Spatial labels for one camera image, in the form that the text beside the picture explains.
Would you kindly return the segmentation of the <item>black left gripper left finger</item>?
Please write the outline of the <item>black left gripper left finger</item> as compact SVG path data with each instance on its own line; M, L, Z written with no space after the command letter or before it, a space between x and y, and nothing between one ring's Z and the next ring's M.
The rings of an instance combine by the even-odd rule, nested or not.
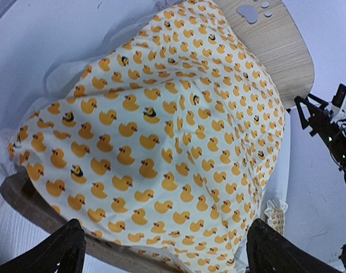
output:
M0 272L82 272L85 251L85 232L72 219L34 248L0 265Z

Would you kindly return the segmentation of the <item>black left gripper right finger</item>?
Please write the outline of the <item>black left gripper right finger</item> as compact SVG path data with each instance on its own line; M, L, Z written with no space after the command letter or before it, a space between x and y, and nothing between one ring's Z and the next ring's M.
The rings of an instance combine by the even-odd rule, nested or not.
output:
M261 219L249 228L246 249L250 272L339 272L296 247Z

